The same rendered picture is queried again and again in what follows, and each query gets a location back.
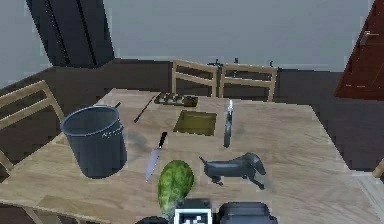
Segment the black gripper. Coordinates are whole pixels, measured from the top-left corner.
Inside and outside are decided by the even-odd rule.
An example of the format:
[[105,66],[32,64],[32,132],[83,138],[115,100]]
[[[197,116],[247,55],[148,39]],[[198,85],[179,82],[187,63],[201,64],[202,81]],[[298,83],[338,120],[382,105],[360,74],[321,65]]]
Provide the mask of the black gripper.
[[140,219],[135,224],[169,224],[169,220],[163,217],[150,216]]

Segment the green lettuce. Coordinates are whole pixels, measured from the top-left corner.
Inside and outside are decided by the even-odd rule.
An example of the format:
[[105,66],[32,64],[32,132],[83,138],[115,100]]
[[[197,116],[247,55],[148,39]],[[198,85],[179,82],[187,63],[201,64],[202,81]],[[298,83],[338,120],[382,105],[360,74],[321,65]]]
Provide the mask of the green lettuce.
[[167,218],[174,215],[175,202],[184,199],[194,184],[194,173],[182,160],[169,162],[162,170],[158,181],[158,203],[161,214]]

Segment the grey dog statue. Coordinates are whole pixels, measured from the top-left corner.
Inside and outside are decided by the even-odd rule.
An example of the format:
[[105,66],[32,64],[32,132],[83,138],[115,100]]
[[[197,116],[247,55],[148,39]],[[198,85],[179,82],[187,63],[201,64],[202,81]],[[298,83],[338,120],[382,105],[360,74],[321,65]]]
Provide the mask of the grey dog statue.
[[203,157],[200,158],[204,164],[204,173],[211,181],[220,186],[222,177],[241,177],[249,179],[256,184],[261,190],[265,186],[255,179],[256,173],[265,175],[266,171],[259,156],[255,153],[247,152],[242,156],[228,161],[207,161]]

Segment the dark grey pot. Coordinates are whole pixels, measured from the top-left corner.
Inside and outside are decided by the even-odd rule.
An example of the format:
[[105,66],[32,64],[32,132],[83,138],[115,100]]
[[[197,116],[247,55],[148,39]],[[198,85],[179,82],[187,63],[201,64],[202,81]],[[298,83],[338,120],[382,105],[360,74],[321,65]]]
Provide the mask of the dark grey pot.
[[115,107],[94,105],[79,109],[65,117],[60,128],[86,177],[103,179],[125,165],[124,126]]

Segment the thin black stick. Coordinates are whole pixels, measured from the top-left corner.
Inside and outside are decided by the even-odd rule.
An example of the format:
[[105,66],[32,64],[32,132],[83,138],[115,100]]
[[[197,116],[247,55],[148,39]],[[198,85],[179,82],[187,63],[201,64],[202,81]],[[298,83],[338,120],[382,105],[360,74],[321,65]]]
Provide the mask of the thin black stick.
[[156,96],[153,96],[148,102],[147,104],[144,106],[144,108],[141,110],[141,112],[136,116],[136,118],[134,119],[134,123],[137,123],[140,119],[140,117],[142,116],[142,114],[145,112],[145,110],[148,108],[148,106],[150,105],[150,103],[154,100]]

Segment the dark tray with items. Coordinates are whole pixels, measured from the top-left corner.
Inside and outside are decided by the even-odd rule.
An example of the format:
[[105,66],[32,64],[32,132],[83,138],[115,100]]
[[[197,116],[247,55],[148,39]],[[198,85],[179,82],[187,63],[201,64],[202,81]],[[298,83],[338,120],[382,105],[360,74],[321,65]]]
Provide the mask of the dark tray with items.
[[196,107],[198,98],[175,93],[160,93],[154,100],[155,104],[173,105],[183,107]]

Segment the light wooden chair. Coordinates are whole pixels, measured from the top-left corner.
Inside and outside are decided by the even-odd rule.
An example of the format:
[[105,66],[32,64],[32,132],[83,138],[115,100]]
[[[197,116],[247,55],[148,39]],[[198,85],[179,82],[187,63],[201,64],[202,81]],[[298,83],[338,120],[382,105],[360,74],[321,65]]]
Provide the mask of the light wooden chair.
[[[178,66],[211,73],[212,78],[206,79],[206,78],[193,76],[190,74],[180,73],[177,71]],[[182,59],[174,59],[173,60],[173,67],[172,67],[172,73],[171,73],[171,92],[172,93],[176,92],[176,80],[177,79],[182,79],[182,80],[190,81],[193,83],[198,83],[198,84],[210,86],[211,87],[211,96],[212,97],[217,96],[217,94],[216,94],[217,68],[215,66],[199,64],[196,62],[186,61],[186,60],[182,60]]]
[[380,178],[383,173],[384,173],[384,158],[376,166],[376,168],[372,172],[372,176],[375,178]]
[[[240,72],[270,74],[271,79],[269,81],[263,81],[263,80],[227,77],[226,72],[229,70],[240,71]],[[269,89],[269,95],[268,95],[267,101],[272,102],[273,97],[274,97],[274,90],[275,90],[277,73],[278,73],[278,69],[276,67],[265,67],[265,66],[260,66],[260,65],[225,63],[222,66],[222,73],[221,73],[221,78],[220,78],[218,95],[220,98],[224,97],[224,86],[226,84],[237,84],[237,85],[245,85],[245,86],[263,87],[263,88]]]
[[63,119],[64,113],[44,80],[0,96],[1,179],[52,140],[41,134],[43,126],[57,127]]

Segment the light wooden table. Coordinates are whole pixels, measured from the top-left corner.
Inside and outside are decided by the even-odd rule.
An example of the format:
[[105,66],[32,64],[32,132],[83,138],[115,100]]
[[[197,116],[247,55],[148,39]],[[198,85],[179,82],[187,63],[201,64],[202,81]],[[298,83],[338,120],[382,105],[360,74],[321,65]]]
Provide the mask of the light wooden table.
[[[167,132],[157,170],[172,160],[187,162],[195,174],[193,198],[214,207],[227,201],[261,201],[279,224],[384,224],[384,185],[352,172],[312,108],[305,105],[233,100],[230,146],[224,132],[228,99],[201,97],[197,110],[217,114],[213,136],[176,133],[180,108],[150,103],[152,93],[114,89],[102,103],[116,106],[126,130],[128,160],[115,175],[85,177],[66,142],[53,140],[12,170],[0,184],[0,202],[102,224],[135,224],[159,212],[158,173],[145,181],[150,151]],[[228,161],[247,152],[260,157],[266,174],[249,179],[204,173],[207,161]]]

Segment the red brown room door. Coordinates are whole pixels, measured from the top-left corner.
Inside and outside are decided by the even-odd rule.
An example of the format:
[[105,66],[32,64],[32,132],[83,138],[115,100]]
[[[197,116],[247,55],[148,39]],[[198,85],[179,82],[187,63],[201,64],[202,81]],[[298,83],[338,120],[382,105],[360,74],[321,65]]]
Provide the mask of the red brown room door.
[[[379,35],[360,46],[364,31]],[[373,0],[334,96],[384,101],[384,0]]]

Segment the black handled kitchen knife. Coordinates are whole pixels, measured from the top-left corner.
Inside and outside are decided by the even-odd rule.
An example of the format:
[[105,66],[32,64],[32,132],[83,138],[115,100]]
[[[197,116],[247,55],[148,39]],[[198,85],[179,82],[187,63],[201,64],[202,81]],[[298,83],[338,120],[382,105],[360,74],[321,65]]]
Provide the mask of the black handled kitchen knife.
[[145,181],[146,182],[149,181],[149,179],[150,179],[150,177],[151,177],[151,175],[155,169],[155,166],[157,164],[161,149],[165,143],[166,137],[167,137],[167,132],[163,132],[161,134],[161,138],[160,138],[158,146],[151,151],[151,154],[150,154],[150,157],[148,160],[148,164],[147,164],[147,168],[146,168],[146,173],[145,173]]

